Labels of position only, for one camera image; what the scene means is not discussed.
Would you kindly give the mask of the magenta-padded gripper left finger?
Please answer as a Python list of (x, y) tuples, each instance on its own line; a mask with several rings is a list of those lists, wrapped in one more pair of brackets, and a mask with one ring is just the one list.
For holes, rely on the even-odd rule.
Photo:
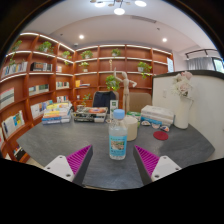
[(92, 155), (93, 146), (88, 145), (68, 156), (57, 156), (44, 170), (82, 186)]

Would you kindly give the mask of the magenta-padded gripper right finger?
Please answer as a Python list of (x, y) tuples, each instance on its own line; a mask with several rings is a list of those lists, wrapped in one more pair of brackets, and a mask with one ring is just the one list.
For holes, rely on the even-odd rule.
[(134, 146), (133, 155), (144, 185), (181, 170), (168, 156), (159, 157), (137, 145)]

